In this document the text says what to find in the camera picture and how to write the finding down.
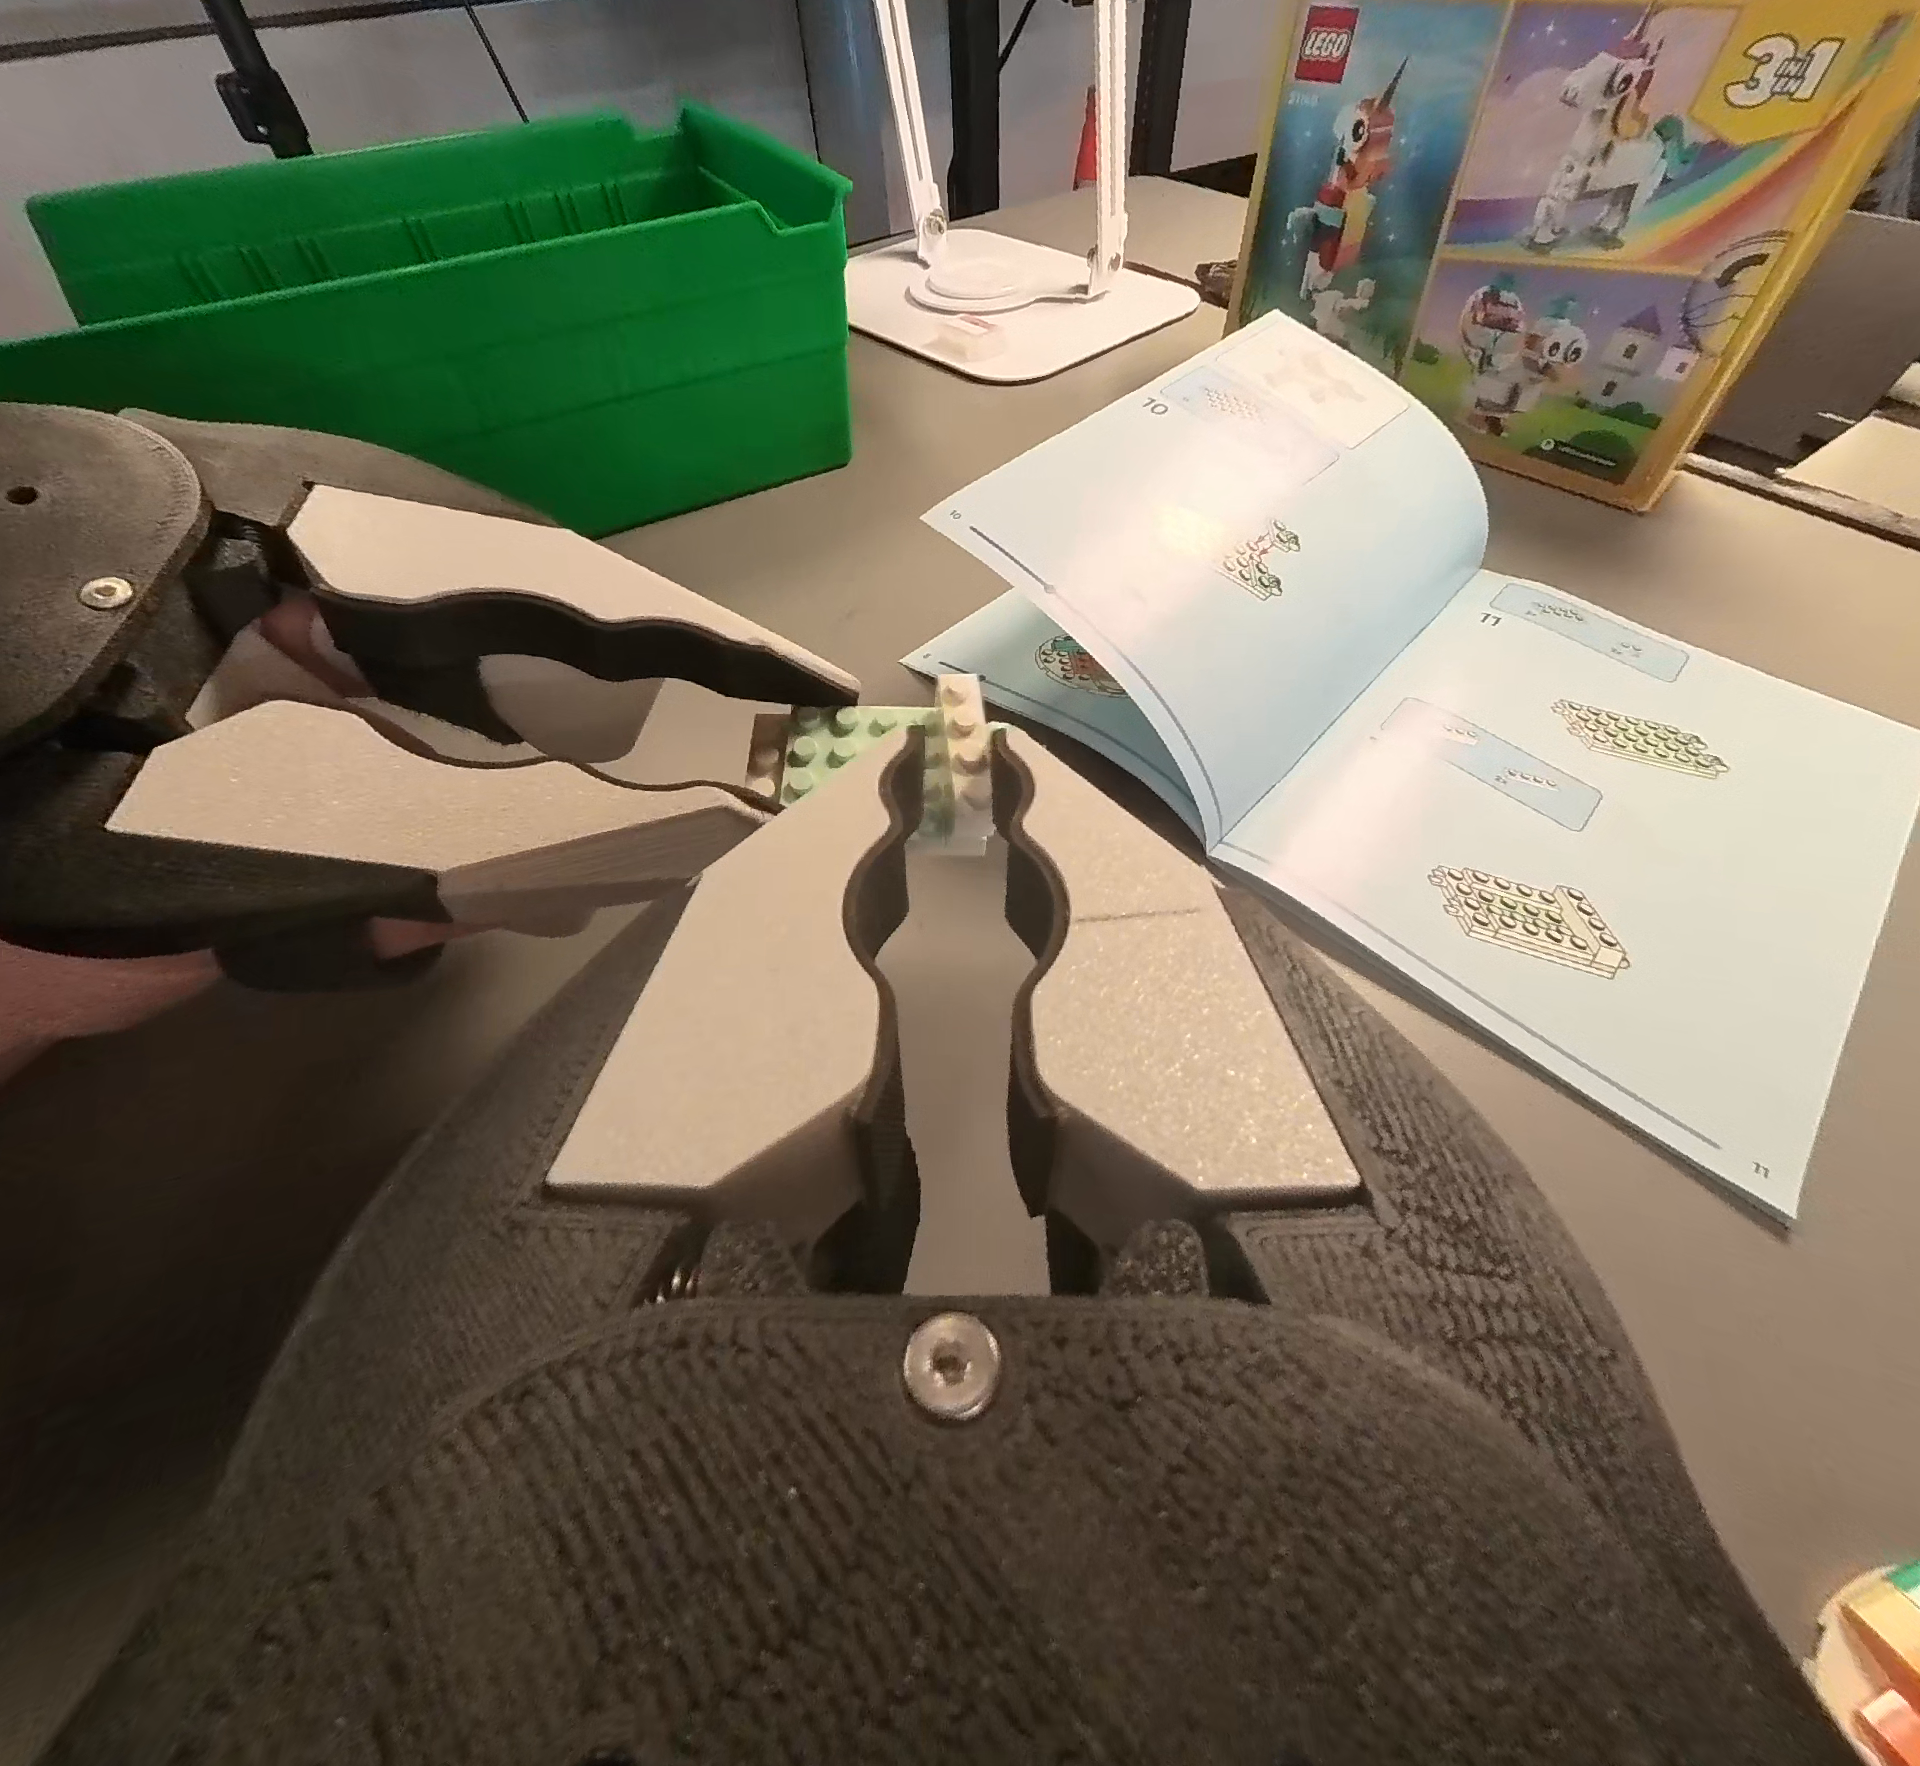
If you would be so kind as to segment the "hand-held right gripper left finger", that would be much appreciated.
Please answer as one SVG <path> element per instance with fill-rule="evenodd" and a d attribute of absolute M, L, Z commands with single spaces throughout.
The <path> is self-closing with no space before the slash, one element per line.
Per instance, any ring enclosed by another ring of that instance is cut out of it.
<path fill-rule="evenodd" d="M 897 1001 L 923 730 L 706 866 L 636 991 L 543 1187 L 575 1204 L 771 1224 L 821 1287 L 898 1287 L 920 1219 Z"/>

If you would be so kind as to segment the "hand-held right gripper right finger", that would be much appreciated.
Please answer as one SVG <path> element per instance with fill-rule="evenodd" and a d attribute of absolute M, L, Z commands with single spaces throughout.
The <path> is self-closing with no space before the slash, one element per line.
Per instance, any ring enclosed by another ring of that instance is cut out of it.
<path fill-rule="evenodd" d="M 1202 863 L 1030 733 L 993 736 L 1007 1160 L 1030 1219 L 1116 1250 L 1142 1224 L 1325 1210 L 1363 1184 Z"/>

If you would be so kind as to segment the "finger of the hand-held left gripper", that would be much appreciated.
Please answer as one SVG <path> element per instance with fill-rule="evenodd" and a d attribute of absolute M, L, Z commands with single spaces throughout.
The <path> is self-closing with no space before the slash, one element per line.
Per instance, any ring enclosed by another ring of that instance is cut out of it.
<path fill-rule="evenodd" d="M 858 691 L 573 531 L 318 482 L 282 542 L 373 695 L 496 746 L 636 746 L 661 681 L 814 708 Z"/>
<path fill-rule="evenodd" d="M 456 761 L 380 723 L 252 704 L 146 754 L 109 833 L 274 857 L 406 866 L 457 926 L 562 936 L 652 902 L 771 819 L 712 779 L 641 784 L 575 761 Z"/>

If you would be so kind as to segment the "green plastic bin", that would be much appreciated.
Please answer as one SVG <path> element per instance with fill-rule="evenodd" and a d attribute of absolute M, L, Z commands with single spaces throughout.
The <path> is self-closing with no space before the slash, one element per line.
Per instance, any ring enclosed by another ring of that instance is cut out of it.
<path fill-rule="evenodd" d="M 348 436 L 605 539 L 851 460 L 851 179 L 685 103 L 33 194 L 3 400 Z"/>

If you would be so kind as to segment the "white narrow lego plate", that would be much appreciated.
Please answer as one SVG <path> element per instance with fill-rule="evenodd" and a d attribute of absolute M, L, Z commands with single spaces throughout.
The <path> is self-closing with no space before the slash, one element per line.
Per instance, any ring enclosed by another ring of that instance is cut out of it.
<path fill-rule="evenodd" d="M 940 736 L 929 746 L 926 822 L 946 857 L 982 857 L 993 839 L 993 726 L 974 673 L 934 680 Z"/>

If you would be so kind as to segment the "lego instruction booklet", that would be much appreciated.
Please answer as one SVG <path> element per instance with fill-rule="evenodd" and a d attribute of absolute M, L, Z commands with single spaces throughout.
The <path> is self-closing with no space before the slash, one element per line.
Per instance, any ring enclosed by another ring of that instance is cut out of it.
<path fill-rule="evenodd" d="M 923 513 L 977 670 L 1244 886 L 1794 1224 L 1916 730 L 1483 568 L 1472 458 L 1287 314 Z"/>

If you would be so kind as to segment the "small white lego leaflet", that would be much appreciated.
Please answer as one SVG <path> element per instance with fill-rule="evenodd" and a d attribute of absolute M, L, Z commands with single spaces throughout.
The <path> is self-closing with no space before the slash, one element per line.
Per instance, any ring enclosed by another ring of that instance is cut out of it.
<path fill-rule="evenodd" d="M 1783 478 L 1916 518 L 1916 425 L 1873 412 L 1785 466 Z"/>

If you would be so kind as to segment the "yellow lego box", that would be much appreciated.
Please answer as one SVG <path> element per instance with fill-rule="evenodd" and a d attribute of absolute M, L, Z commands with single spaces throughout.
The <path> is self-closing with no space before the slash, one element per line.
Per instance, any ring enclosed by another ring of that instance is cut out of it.
<path fill-rule="evenodd" d="M 1654 506 L 1916 108 L 1916 0 L 1287 0 L 1228 314 Z"/>

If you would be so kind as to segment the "rainbow round lego plate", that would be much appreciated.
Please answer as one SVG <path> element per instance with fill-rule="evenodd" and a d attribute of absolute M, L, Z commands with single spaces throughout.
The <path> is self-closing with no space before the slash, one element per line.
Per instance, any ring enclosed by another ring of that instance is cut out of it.
<path fill-rule="evenodd" d="M 1828 1597 L 1805 1673 L 1858 1763 L 1916 1763 L 1916 1558 Z"/>

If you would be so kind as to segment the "person's left hand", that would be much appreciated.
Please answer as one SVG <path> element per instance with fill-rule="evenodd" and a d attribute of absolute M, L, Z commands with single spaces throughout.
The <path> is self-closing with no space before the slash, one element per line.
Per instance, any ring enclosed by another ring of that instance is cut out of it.
<path fill-rule="evenodd" d="M 219 978 L 212 952 L 113 959 L 3 943 L 3 1082 L 63 1041 L 133 1029 Z"/>

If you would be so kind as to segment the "dark grey laptop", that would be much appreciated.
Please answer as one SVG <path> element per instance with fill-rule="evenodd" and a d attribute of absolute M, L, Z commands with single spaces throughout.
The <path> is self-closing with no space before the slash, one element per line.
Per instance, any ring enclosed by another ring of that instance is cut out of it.
<path fill-rule="evenodd" d="M 1797 460 L 1867 417 L 1916 360 L 1916 221 L 1847 211 L 1707 436 Z"/>

